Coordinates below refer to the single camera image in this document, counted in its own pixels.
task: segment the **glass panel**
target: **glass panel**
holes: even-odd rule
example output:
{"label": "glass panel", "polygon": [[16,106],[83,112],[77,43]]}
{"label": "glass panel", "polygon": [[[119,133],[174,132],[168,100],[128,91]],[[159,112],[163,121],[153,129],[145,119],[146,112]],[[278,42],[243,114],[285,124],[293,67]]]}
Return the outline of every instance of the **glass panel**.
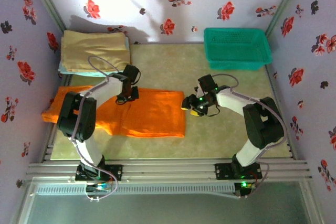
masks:
{"label": "glass panel", "polygon": [[304,224],[309,223],[298,183],[265,183],[251,198],[213,195],[36,195],[28,224]]}

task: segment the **light blue towel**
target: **light blue towel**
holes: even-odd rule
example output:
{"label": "light blue towel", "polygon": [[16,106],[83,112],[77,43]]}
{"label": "light blue towel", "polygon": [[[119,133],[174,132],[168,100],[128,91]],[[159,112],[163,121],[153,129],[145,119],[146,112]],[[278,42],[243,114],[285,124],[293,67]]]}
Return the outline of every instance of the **light blue towel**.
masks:
{"label": "light blue towel", "polygon": [[[130,50],[130,44],[128,38],[125,39],[125,46],[128,50]],[[68,71],[60,62],[58,66],[58,71],[62,74],[77,74],[79,76],[89,76],[89,77],[105,77],[102,73],[93,71],[93,72],[70,72]],[[106,74],[116,73],[117,71],[105,72]]]}

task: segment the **mounting plate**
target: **mounting plate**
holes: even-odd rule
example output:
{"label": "mounting plate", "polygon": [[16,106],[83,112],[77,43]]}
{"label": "mounting plate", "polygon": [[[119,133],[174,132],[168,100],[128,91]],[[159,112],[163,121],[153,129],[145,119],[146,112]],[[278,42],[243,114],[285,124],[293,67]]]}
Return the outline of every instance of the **mounting plate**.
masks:
{"label": "mounting plate", "polygon": [[[98,170],[93,169],[91,167],[90,170],[88,170],[84,167],[87,166],[83,166],[82,164],[80,164],[77,167],[75,181],[110,180],[110,176],[108,174],[101,172],[100,177],[98,177],[97,176],[99,174]],[[105,165],[104,169],[112,173],[117,178],[118,181],[121,181],[122,167],[123,167],[122,165]]]}
{"label": "mounting plate", "polygon": [[232,169],[231,163],[215,164],[215,174],[217,180],[231,180],[231,179],[258,179],[262,178],[260,165],[253,163],[240,172],[239,175],[235,174]]}

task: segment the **folded towel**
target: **folded towel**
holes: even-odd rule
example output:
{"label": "folded towel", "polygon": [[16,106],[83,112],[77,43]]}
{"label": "folded towel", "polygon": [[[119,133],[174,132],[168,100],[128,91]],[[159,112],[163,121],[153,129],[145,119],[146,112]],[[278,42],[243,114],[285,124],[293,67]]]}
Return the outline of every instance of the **folded towel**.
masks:
{"label": "folded towel", "polygon": [[[61,39],[61,64],[69,72],[96,72],[88,62],[89,56],[99,56],[120,71],[130,63],[130,51],[125,45],[125,34],[79,33],[65,30]],[[104,72],[115,69],[102,60],[93,58],[92,64]]]}
{"label": "folded towel", "polygon": [[[125,46],[127,48],[127,50],[129,51],[130,50],[130,45],[129,45],[129,39],[127,37],[125,37]],[[124,70],[125,67],[118,67],[118,69],[120,71]],[[80,75],[80,76],[89,76],[89,77],[105,77],[105,75],[103,75],[102,73],[98,72],[98,71],[88,71],[88,72],[78,72],[78,71],[69,71],[68,69],[66,69],[64,66],[63,66],[63,60],[62,60],[62,57],[61,57],[61,61],[59,63],[59,66],[58,66],[58,71],[62,74],[76,74],[76,75]],[[116,70],[113,69],[113,71],[105,71],[105,74],[111,74],[111,73],[115,73]]]}
{"label": "folded towel", "polygon": [[[57,123],[66,93],[91,87],[59,87],[50,108],[41,114],[43,121]],[[116,97],[105,102],[97,110],[96,128],[104,129],[110,135],[132,137],[185,136],[182,91],[139,88],[139,97],[124,105],[117,105]]]}

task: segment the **beige towel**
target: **beige towel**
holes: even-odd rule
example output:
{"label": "beige towel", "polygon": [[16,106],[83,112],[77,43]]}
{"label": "beige towel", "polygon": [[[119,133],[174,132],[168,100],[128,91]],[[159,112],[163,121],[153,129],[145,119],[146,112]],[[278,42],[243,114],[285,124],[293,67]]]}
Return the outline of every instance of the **beige towel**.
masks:
{"label": "beige towel", "polygon": [[[111,64],[118,70],[125,69],[130,64],[130,52],[125,46],[125,34],[90,33],[84,34],[76,31],[65,30],[61,40],[62,65],[72,72],[96,71],[88,62],[88,57],[96,55]],[[109,64],[91,58],[92,64],[104,72],[114,72]]]}

